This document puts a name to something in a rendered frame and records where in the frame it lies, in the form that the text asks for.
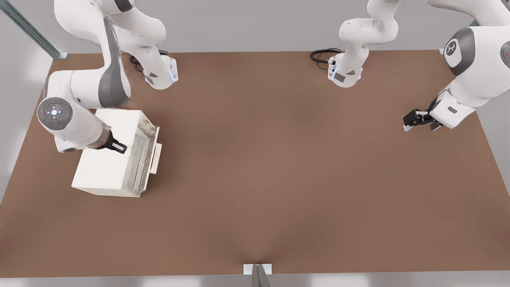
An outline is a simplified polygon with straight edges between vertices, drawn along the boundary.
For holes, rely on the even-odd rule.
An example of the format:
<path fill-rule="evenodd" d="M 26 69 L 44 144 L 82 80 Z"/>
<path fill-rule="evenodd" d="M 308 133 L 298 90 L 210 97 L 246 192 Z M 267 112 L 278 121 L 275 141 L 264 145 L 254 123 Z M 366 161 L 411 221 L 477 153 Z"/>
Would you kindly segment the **white oven box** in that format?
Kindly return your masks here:
<path fill-rule="evenodd" d="M 72 187 L 94 195 L 125 197 L 123 182 L 129 163 L 128 148 L 139 124 L 152 124 L 140 110 L 97 109 L 96 116 L 111 127 L 115 139 L 127 146 L 124 154 L 110 149 L 82 152 Z"/>

